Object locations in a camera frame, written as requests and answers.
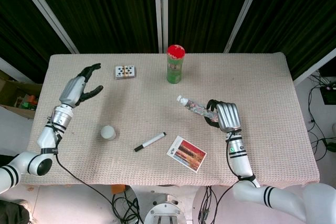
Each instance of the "table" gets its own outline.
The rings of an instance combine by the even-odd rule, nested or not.
[[[61,163],[88,184],[231,185],[236,178],[225,160],[225,135],[182,107],[178,95],[202,104],[210,99],[237,104],[252,169],[261,184],[286,187],[319,181],[286,57],[275,54],[186,54],[183,79],[166,81],[165,54],[54,55],[41,91],[28,150],[66,83],[84,67],[100,62],[86,91],[103,85],[96,97],[74,109],[59,145]],[[137,77],[115,80],[115,65],[135,65]],[[117,138],[100,136],[112,125]],[[160,132],[167,136],[145,149],[134,148]],[[166,155],[180,135],[207,152],[198,173]],[[23,183],[77,184],[56,161],[42,177]]]

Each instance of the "red cap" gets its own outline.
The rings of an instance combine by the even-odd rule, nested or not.
[[[182,59],[185,55],[185,51],[184,48],[181,47],[180,45],[171,45],[167,49],[167,54],[172,59]]]

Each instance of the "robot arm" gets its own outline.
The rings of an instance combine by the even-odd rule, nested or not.
[[[240,120],[233,103],[217,104],[220,129],[227,133],[227,156],[239,182],[233,186],[234,197],[286,212],[308,224],[336,224],[336,190],[325,184],[305,187],[303,199],[285,190],[271,186],[260,187],[257,182],[239,134]]]
[[[40,154],[22,152],[8,165],[0,167],[0,194],[16,186],[21,180],[21,174],[42,176],[50,170],[53,164],[52,158],[54,154],[58,154],[57,146],[73,117],[72,109],[103,89],[103,86],[98,86],[89,93],[83,93],[86,83],[96,69],[100,69],[100,63],[84,68],[64,88],[59,98],[61,105],[53,109],[37,140],[41,148]]]

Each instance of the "dark green curtain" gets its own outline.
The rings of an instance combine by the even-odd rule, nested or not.
[[[253,0],[230,52],[283,52],[293,79],[336,47],[336,0]]]
[[[31,0],[0,0],[0,57],[42,83],[53,54],[69,50]]]
[[[46,0],[84,53],[158,52],[155,0]]]
[[[169,44],[223,52],[245,0],[169,0]]]

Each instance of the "white cup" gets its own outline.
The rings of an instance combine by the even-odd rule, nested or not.
[[[116,137],[116,131],[112,126],[106,125],[100,131],[101,136],[106,140],[113,140]]]

